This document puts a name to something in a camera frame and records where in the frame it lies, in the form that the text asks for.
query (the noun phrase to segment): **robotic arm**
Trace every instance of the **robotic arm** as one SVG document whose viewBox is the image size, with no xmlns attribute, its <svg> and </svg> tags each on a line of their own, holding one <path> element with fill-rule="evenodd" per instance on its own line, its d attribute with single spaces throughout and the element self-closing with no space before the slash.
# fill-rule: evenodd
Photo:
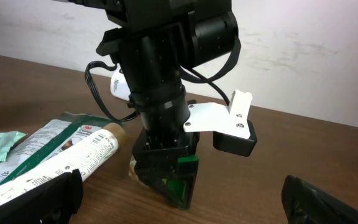
<svg viewBox="0 0 358 224">
<path fill-rule="evenodd" d="M 213 83 L 232 70 L 239 58 L 241 43 L 231 0 L 70 0 L 104 9 L 108 19 L 121 26 L 104 33 L 97 53 L 120 63 L 127 80 L 130 107 L 144 129 L 132 154 L 135 172 L 145 184 L 158 190 L 179 208 L 190 206 L 198 169 L 195 156 L 200 131 L 214 131 L 218 150 L 249 156 L 257 138 L 247 114 L 250 93 L 235 91 L 231 101 Z M 231 51 L 229 60 L 211 78 L 193 67 Z M 89 69 L 107 67 L 91 62 L 87 83 L 95 99 Z M 188 105 L 181 79 L 208 83 L 223 96 L 227 106 L 216 103 Z M 111 118 L 103 102 L 101 109 Z"/>
</svg>

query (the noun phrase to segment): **wooden table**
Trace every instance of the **wooden table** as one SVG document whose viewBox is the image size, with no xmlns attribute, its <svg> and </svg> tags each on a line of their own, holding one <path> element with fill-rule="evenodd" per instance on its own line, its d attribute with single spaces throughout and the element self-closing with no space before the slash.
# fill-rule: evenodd
<svg viewBox="0 0 358 224">
<path fill-rule="evenodd" d="M 126 103 L 111 96 L 109 78 L 95 80 L 112 114 L 129 114 Z M 0 56 L 0 131 L 33 133 L 64 111 L 103 115 L 83 73 Z M 85 182 L 82 206 L 70 223 L 286 223 L 280 193 L 288 174 L 358 209 L 358 128 L 254 106 L 249 119 L 259 140 L 250 157 L 217 151 L 212 134 L 201 135 L 189 211 L 127 177 L 142 126 L 139 118 L 126 123 L 129 144 Z"/>
</svg>

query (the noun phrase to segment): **white bracket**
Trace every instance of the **white bracket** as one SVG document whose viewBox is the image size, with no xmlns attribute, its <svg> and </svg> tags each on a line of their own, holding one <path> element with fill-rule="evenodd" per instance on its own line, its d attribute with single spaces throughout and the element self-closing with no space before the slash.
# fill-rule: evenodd
<svg viewBox="0 0 358 224">
<path fill-rule="evenodd" d="M 187 133 L 217 131 L 238 138 L 249 139 L 247 123 L 252 95 L 236 90 L 229 106 L 218 103 L 198 103 L 189 105 L 190 117 L 184 123 Z"/>
</svg>

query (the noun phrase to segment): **black cable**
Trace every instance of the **black cable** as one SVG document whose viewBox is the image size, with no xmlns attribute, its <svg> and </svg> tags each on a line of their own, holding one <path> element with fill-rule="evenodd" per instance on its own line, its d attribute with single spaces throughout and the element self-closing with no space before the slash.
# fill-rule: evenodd
<svg viewBox="0 0 358 224">
<path fill-rule="evenodd" d="M 240 39 L 236 36 L 234 38 L 234 45 L 233 49 L 230 53 L 229 58 L 227 59 L 227 62 L 223 65 L 223 67 L 220 69 L 220 71 L 217 72 L 217 74 L 213 75 L 211 78 L 206 78 L 205 80 L 202 80 L 200 78 L 196 78 L 193 75 L 186 72 L 184 69 L 179 67 L 179 71 L 181 73 L 181 78 L 192 82 L 192 83 L 208 83 L 216 81 L 223 76 L 225 76 L 228 72 L 230 72 L 236 65 L 240 57 L 240 51 L 241 51 L 241 42 Z"/>
<path fill-rule="evenodd" d="M 205 78 L 205 76 L 203 76 L 202 74 L 198 73 L 196 70 L 194 69 L 190 69 L 190 72 L 192 74 L 194 74 L 195 76 L 197 76 L 198 78 L 200 78 L 201 80 L 208 80 L 207 78 Z M 214 88 L 223 98 L 224 102 L 229 106 L 230 104 L 230 100 L 229 98 L 226 96 L 226 94 L 217 86 L 215 85 L 215 83 L 208 81 L 207 82 L 212 88 Z"/>
<path fill-rule="evenodd" d="M 125 118 L 122 118 L 122 119 L 117 119 L 113 115 L 111 115 L 109 110 L 104 105 L 103 100 L 100 97 L 98 88 L 96 87 L 96 84 L 95 84 L 95 82 L 93 80 L 92 74 L 90 72 L 90 70 L 92 68 L 104 68 L 104 69 L 109 70 L 110 72 L 112 72 L 112 71 L 115 71 L 117 69 L 117 65 L 114 65 L 113 67 L 109 67 L 102 61 L 90 62 L 86 66 L 86 69 L 85 69 L 85 82 L 86 82 L 86 84 L 88 84 L 88 87 L 91 90 L 91 93 L 92 93 L 92 96 L 93 96 L 94 100 L 99 105 L 99 107 L 103 111 L 103 113 L 109 119 L 111 119 L 111 120 L 113 120 L 115 122 L 118 122 L 118 121 L 126 122 L 126 121 L 131 121 L 131 120 L 135 119 L 137 117 L 137 112 L 136 111 L 133 112 L 132 114 L 126 116 Z"/>
</svg>

